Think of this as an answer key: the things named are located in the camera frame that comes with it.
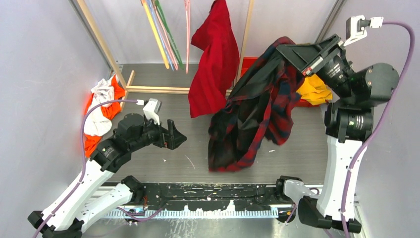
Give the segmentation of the red skirt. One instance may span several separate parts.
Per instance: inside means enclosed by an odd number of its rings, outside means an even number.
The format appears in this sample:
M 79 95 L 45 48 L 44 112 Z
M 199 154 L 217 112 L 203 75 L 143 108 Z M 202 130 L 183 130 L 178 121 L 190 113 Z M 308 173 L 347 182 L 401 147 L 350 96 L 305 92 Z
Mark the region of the red skirt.
M 239 50 L 226 1 L 212 3 L 191 44 L 203 51 L 188 93 L 190 116 L 196 118 L 214 114 L 225 106 L 226 92 L 239 66 Z

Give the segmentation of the dark plaid garment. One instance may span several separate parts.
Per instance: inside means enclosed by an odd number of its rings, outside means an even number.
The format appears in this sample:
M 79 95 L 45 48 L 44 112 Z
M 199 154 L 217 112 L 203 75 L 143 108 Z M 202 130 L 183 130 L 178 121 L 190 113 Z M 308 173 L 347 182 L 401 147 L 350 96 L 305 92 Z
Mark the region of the dark plaid garment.
M 208 168 L 235 172 L 250 167 L 264 139 L 284 144 L 291 134 L 291 112 L 304 77 L 276 49 L 294 44 L 280 37 L 239 79 L 224 108 L 210 121 Z

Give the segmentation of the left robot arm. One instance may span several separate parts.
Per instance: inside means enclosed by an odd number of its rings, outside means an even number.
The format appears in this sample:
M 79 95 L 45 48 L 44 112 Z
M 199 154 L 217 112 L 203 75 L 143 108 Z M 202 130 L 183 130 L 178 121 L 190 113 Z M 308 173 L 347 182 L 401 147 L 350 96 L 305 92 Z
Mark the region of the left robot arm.
M 145 197 L 143 185 L 127 176 L 113 189 L 92 202 L 97 189 L 131 160 L 133 152 L 149 145 L 174 150 L 187 137 L 177 130 L 174 121 L 167 128 L 140 114 L 127 114 L 113 131 L 112 137 L 98 144 L 82 171 L 43 211 L 33 211 L 29 223 L 44 238 L 80 238 L 97 220 L 120 205 L 140 204 Z

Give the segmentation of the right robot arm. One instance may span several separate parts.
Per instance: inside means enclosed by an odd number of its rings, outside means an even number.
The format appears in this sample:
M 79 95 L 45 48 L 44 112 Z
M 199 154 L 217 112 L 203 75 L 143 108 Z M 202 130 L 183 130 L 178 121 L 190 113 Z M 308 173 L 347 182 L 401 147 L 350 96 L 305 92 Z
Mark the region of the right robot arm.
M 374 108 L 391 99 L 399 74 L 387 63 L 353 71 L 337 35 L 315 44 L 282 44 L 277 50 L 303 76 L 317 75 L 339 99 L 327 104 L 324 116 L 328 158 L 321 194 L 311 192 L 297 178 L 281 176 L 276 200 L 295 202 L 302 224 L 358 234 L 362 226 L 355 219 L 354 194 L 360 163 L 373 134 Z

